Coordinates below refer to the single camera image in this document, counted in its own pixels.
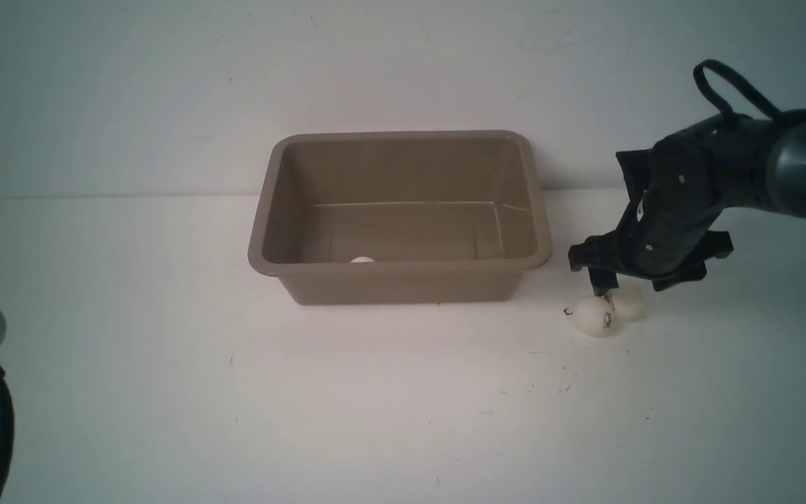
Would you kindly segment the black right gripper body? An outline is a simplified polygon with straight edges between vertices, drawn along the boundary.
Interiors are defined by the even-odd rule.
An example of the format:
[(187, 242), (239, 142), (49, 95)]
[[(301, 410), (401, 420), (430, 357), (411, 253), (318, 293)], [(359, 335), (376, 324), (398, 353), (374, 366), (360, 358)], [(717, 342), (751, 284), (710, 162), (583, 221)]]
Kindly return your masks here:
[(733, 252), (728, 232), (710, 229), (723, 211), (707, 157), (659, 156), (652, 150), (615, 155), (629, 194), (611, 232), (568, 250), (570, 270), (605, 270), (650, 281), (655, 291), (700, 281), (706, 262)]

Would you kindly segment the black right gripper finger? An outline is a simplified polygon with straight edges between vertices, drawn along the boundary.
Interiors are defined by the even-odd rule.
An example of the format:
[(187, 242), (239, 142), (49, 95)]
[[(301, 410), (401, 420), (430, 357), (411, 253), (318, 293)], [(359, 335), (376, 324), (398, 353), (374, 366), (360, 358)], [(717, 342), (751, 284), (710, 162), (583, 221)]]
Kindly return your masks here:
[(589, 279), (591, 279), (593, 294), (596, 297), (607, 296), (610, 291), (618, 289), (618, 278), (615, 272), (589, 270)]

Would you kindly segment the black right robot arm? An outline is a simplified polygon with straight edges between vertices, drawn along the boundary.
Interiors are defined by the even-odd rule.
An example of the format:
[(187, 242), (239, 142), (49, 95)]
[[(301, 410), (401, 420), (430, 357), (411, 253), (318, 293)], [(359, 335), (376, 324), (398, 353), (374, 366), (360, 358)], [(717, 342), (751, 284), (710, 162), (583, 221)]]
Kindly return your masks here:
[(616, 289), (618, 277), (650, 281), (655, 291), (704, 279), (708, 260), (733, 252), (730, 235), (712, 230), (726, 209), (806, 219), (806, 109), (781, 111), (714, 59), (692, 76), (716, 115), (650, 148), (618, 152), (629, 195), (623, 216), (568, 250), (570, 270), (588, 271), (596, 296)]

